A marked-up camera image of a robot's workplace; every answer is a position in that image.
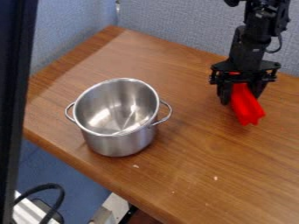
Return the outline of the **black foreground arm link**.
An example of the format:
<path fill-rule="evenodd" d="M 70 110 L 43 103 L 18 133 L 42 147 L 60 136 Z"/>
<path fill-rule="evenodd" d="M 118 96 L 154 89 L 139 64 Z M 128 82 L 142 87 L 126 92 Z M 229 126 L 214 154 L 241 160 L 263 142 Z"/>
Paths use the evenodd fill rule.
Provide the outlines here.
<path fill-rule="evenodd" d="M 39 0 L 0 0 L 0 224 L 11 224 Z"/>

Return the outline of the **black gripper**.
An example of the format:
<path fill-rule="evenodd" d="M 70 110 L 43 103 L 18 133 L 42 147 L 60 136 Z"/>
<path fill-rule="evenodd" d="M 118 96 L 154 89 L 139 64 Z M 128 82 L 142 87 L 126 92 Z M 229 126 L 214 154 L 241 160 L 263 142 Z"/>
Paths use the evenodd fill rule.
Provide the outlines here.
<path fill-rule="evenodd" d="M 255 86 L 255 97 L 259 98 L 267 83 L 277 80 L 281 64 L 263 60 L 270 43 L 270 35 L 258 34 L 245 25 L 237 28 L 229 58 L 211 66 L 210 84 L 218 86 L 222 105 L 230 103 L 234 84 Z"/>

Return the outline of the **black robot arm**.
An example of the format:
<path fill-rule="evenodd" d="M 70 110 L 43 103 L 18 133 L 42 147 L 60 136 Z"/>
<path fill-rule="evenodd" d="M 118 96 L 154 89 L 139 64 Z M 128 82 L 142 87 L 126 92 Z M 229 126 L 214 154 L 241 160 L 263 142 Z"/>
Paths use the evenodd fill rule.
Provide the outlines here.
<path fill-rule="evenodd" d="M 229 58 L 211 66 L 210 84 L 218 86 L 221 103 L 233 98 L 233 87 L 245 84 L 258 98 L 269 82 L 277 80 L 279 62 L 263 60 L 265 53 L 277 53 L 283 46 L 291 0 L 225 0 L 230 7 L 246 2 L 245 24 L 234 34 Z"/>

